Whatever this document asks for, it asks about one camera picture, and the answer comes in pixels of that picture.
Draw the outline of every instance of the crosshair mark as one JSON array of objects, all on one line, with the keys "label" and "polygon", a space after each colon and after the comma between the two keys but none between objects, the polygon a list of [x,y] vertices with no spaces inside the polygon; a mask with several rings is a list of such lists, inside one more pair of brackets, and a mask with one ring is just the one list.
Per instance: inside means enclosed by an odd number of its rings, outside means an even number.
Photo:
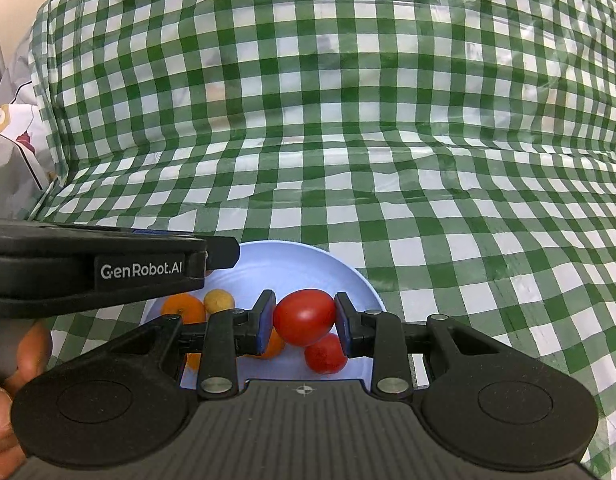
[{"label": "crosshair mark", "polygon": [[312,386],[308,386],[307,384],[302,384],[299,388],[293,390],[293,392],[297,392],[299,395],[306,397],[313,393],[315,389]]}]

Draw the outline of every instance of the metal screw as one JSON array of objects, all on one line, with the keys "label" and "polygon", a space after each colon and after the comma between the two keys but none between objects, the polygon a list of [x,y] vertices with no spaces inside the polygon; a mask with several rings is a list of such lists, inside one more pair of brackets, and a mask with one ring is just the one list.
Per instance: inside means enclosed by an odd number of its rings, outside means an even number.
[{"label": "metal screw", "polygon": [[408,389],[408,382],[398,377],[386,377],[377,383],[384,394],[402,394]]},{"label": "metal screw", "polygon": [[225,377],[208,377],[201,381],[201,389],[209,394],[224,394],[232,388],[232,381]]}]

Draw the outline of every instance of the patterned cloth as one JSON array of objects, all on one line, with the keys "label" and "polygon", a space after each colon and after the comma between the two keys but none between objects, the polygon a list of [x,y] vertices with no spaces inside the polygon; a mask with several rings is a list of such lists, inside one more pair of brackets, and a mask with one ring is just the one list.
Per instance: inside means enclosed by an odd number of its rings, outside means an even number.
[{"label": "patterned cloth", "polygon": [[[32,218],[329,250],[585,384],[616,478],[616,0],[49,0],[30,65]],[[142,310],[54,320],[56,358]]]}]

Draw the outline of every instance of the light blue plate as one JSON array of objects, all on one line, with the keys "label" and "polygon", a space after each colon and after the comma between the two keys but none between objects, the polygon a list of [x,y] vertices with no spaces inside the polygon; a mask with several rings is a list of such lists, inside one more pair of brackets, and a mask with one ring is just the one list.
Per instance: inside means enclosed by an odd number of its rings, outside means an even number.
[{"label": "light blue plate", "polygon": [[[295,242],[263,240],[242,244],[241,256],[233,269],[215,270],[205,280],[205,287],[191,294],[203,300],[206,292],[213,288],[227,290],[234,297],[236,307],[246,310],[252,308],[259,294],[267,288],[275,292],[277,303],[295,290],[318,288],[331,296],[338,292],[347,293],[357,310],[385,310],[379,295],[359,272],[326,251]],[[158,317],[164,300],[149,301],[141,323]],[[331,332],[337,332],[334,326]],[[248,379],[362,379],[369,387],[373,360],[367,357],[350,359],[340,372],[320,375],[306,365],[303,348],[286,345],[274,359],[240,357],[237,368],[241,387]],[[186,368],[181,385],[195,388],[197,374]]]}]

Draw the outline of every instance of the small yellow fruit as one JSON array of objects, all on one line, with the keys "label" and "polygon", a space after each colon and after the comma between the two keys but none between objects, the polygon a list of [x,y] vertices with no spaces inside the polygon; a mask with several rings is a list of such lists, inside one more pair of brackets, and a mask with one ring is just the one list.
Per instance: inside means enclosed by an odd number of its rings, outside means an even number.
[{"label": "small yellow fruit", "polygon": [[214,314],[221,310],[234,308],[234,298],[232,298],[232,294],[222,288],[215,288],[205,295],[203,304],[208,314]]}]

